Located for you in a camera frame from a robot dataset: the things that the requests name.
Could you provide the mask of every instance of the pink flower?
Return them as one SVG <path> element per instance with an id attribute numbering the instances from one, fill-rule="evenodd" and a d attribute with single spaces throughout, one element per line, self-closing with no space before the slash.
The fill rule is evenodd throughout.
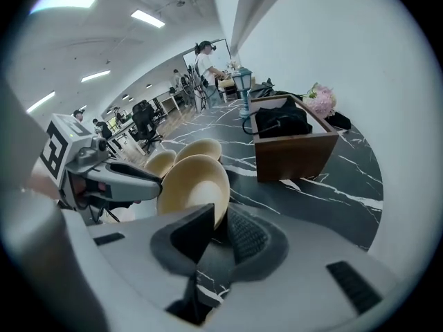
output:
<path id="1" fill-rule="evenodd" d="M 335 114 L 334 107 L 336 106 L 336 98 L 332 93 L 332 90 L 315 84 L 309 94 L 316 93 L 316 97 L 303 98 L 303 102 L 314 111 L 319 118 L 326 118 L 327 116 L 333 116 Z"/>

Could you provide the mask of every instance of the ceiling light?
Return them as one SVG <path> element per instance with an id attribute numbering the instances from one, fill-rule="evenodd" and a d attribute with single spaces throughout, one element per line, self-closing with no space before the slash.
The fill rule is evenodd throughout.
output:
<path id="1" fill-rule="evenodd" d="M 96 73 L 90 76 L 83 77 L 82 82 L 88 81 L 90 79 L 95 79 L 96 77 L 100 77 L 103 75 L 108 75 L 110 72 L 111 72 L 110 70 L 107 70 L 107 71 L 102 71 L 101 73 Z"/>
<path id="2" fill-rule="evenodd" d="M 55 91 L 51 92 L 49 95 L 47 95 L 46 97 L 43 97 L 39 102 L 34 103 L 31 107 L 29 107 L 26 112 L 32 112 L 34 111 L 34 109 L 36 109 L 39 105 L 41 105 L 42 103 L 45 103 L 47 100 L 49 100 L 51 97 L 53 97 L 55 95 Z"/>
<path id="3" fill-rule="evenodd" d="M 39 0 L 30 11 L 34 13 L 47 8 L 90 8 L 95 0 Z"/>
<path id="4" fill-rule="evenodd" d="M 137 10 L 131 16 L 135 19 L 140 19 L 144 22 L 152 24 L 153 26 L 156 26 L 158 28 L 163 27 L 165 25 L 164 22 L 162 22 L 162 21 L 156 19 L 155 17 L 148 15 L 147 13 L 140 11 L 140 10 Z"/>

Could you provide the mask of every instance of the flower bouquet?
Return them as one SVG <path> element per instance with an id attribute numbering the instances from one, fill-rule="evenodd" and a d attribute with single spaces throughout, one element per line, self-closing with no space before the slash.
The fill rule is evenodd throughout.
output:
<path id="1" fill-rule="evenodd" d="M 238 64 L 234 59 L 231 59 L 229 63 L 226 64 L 226 67 L 228 69 L 232 69 L 233 71 L 236 71 L 240 69 L 240 64 Z"/>
<path id="2" fill-rule="evenodd" d="M 331 89 L 316 82 L 307 95 L 303 96 L 303 103 L 319 118 L 325 119 L 335 114 L 334 107 L 337 104 L 337 99 Z"/>

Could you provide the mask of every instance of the black bag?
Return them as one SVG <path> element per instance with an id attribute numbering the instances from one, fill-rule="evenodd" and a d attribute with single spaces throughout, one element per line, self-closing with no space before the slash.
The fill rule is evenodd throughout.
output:
<path id="1" fill-rule="evenodd" d="M 271 79 L 268 79 L 267 82 L 262 82 L 261 84 L 256 84 L 252 86 L 251 90 L 249 91 L 249 96 L 251 98 L 262 98 L 262 97 L 268 97 L 268 96 L 274 96 L 275 91 L 272 89 L 272 82 Z"/>
<path id="2" fill-rule="evenodd" d="M 306 111 L 296 106 L 288 97 L 280 108 L 260 108 L 256 115 L 257 129 L 261 138 L 309 134 L 312 126 L 307 122 Z"/>
<path id="3" fill-rule="evenodd" d="M 328 122 L 333 127 L 338 127 L 341 129 L 351 129 L 352 124 L 349 118 L 345 117 L 343 114 L 336 112 L 333 116 L 326 117 L 326 122 Z"/>
<path id="4" fill-rule="evenodd" d="M 276 96 L 279 96 L 279 95 L 292 95 L 294 97 L 297 97 L 300 101 L 303 101 L 303 96 L 296 95 L 295 93 L 291 93 L 291 92 L 288 92 L 288 91 L 276 91 L 275 95 Z"/>

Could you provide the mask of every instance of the beige bowl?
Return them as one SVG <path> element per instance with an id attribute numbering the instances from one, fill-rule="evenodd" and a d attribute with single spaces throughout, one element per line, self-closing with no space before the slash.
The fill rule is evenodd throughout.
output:
<path id="1" fill-rule="evenodd" d="M 210 156 L 183 159 L 169 171 L 162 185 L 163 191 L 157 198 L 159 215 L 214 203 L 214 228 L 222 222 L 229 203 L 229 178 L 222 164 Z"/>
<path id="2" fill-rule="evenodd" d="M 222 146 L 218 141 L 213 139 L 200 139 L 194 141 L 179 151 L 174 164 L 177 164 L 179 161 L 192 155 L 208 155 L 218 161 L 222 155 Z"/>
<path id="3" fill-rule="evenodd" d="M 163 178 L 174 166 L 176 156 L 177 153 L 174 150 L 162 151 L 147 161 L 145 170 Z"/>

